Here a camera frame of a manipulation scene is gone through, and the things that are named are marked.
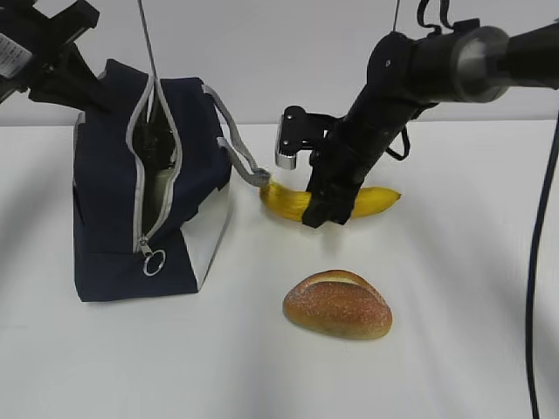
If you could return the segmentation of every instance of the bag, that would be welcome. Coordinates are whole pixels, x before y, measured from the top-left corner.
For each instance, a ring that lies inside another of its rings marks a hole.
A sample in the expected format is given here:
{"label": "bag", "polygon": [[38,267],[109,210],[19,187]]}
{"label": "bag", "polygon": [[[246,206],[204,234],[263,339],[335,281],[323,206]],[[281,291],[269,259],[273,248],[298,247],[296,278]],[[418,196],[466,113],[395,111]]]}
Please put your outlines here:
{"label": "bag", "polygon": [[[231,160],[255,186],[269,180],[245,149],[231,115],[201,79],[154,79],[114,60],[101,81],[117,110],[87,109],[75,128],[75,284],[82,301],[199,292],[228,217]],[[149,98],[160,132],[174,140],[168,168],[148,172],[137,139]],[[224,139],[214,105],[227,119]],[[248,173],[234,149],[251,166]]]}

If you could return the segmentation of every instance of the bread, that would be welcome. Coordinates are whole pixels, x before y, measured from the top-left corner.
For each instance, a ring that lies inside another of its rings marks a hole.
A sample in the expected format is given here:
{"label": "bread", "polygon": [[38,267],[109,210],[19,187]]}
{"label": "bread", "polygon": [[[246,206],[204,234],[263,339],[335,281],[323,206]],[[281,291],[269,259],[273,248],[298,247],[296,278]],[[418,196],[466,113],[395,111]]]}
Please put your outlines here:
{"label": "bread", "polygon": [[296,325],[346,339],[377,339],[392,326],[392,313],[381,294],[348,271],[306,278],[286,295],[283,310]]}

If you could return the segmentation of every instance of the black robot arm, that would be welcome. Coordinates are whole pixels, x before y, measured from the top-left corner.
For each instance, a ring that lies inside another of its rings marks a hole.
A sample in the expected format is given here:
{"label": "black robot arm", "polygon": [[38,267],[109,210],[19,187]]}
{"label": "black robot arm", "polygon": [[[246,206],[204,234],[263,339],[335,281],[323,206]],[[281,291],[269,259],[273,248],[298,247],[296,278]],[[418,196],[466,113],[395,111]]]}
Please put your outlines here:
{"label": "black robot arm", "polygon": [[298,151],[313,150],[312,198],[303,223],[346,223],[365,176],[426,109],[441,102],[490,102],[510,86],[559,88],[559,24],[512,38],[480,27],[478,19],[419,40],[393,31],[372,52],[367,84],[343,118],[307,114],[298,106],[284,112],[276,162],[294,168]]}

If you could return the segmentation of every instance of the zipper pull ring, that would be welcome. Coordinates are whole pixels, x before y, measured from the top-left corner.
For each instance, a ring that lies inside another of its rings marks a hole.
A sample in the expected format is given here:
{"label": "zipper pull ring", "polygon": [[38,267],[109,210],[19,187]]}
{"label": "zipper pull ring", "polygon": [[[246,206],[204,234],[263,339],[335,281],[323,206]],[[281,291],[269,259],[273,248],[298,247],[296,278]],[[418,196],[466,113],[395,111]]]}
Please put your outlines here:
{"label": "zipper pull ring", "polygon": [[[146,277],[154,277],[161,271],[161,269],[163,269],[165,261],[167,260],[167,253],[162,250],[152,251],[148,244],[148,238],[145,236],[142,236],[140,238],[140,250],[145,257],[145,260],[143,261],[143,274]],[[149,269],[149,265],[153,258],[160,258],[161,260],[157,267],[153,271],[151,271]]]}

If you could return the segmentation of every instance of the banana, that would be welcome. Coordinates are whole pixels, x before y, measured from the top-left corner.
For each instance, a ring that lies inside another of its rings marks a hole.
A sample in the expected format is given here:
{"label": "banana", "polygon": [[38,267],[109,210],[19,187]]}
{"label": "banana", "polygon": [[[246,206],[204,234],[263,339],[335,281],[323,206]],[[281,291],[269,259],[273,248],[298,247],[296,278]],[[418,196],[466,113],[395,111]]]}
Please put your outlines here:
{"label": "banana", "polygon": [[[361,189],[355,200],[355,207],[351,217],[372,216],[383,212],[400,199],[400,196],[398,192],[388,188],[373,187]],[[303,213],[311,201],[311,194],[310,192],[291,190],[277,182],[271,181],[264,188],[260,189],[260,199],[274,214],[300,223]]]}

